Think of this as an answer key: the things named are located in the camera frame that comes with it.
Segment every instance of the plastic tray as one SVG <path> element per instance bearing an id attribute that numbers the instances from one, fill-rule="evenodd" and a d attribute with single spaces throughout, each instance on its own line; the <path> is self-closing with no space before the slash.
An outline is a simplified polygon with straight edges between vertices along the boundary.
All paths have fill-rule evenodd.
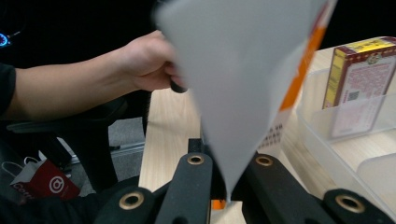
<path id="1" fill-rule="evenodd" d="M 328 76 L 324 69 L 305 79 L 296 110 L 301 140 L 339 188 L 396 220 L 396 81 L 387 95 L 323 110 Z"/>

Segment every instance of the hand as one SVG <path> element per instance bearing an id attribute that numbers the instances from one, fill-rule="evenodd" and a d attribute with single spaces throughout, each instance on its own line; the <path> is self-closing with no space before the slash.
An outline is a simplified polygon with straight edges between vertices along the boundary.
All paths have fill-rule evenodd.
<path id="1" fill-rule="evenodd" d="M 141 36 L 120 49 L 123 72 L 133 76 L 139 90 L 170 87 L 170 79 L 183 86 L 173 64 L 175 50 L 160 31 Z"/>

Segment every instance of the blue light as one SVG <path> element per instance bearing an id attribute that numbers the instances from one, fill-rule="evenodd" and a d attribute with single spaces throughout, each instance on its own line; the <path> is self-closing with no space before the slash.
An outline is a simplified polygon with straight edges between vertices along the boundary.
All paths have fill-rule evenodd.
<path id="1" fill-rule="evenodd" d="M 0 34 L 0 47 L 5 46 L 8 43 L 8 38 L 6 35 Z"/>

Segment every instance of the human arm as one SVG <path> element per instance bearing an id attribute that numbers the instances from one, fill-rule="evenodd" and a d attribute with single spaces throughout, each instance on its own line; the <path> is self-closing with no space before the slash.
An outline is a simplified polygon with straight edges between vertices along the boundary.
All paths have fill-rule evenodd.
<path id="1" fill-rule="evenodd" d="M 46 120 L 71 116 L 137 90 L 169 87 L 180 80 L 172 46 L 161 32 L 81 63 L 16 69 L 16 85 L 1 119 Z"/>

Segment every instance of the forearm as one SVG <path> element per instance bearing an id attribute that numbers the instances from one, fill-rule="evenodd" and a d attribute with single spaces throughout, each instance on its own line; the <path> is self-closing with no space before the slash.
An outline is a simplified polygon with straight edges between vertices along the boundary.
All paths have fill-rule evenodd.
<path id="1" fill-rule="evenodd" d="M 118 50 L 72 64 L 17 69 L 16 88 L 4 119 L 57 119 L 135 91 Z"/>

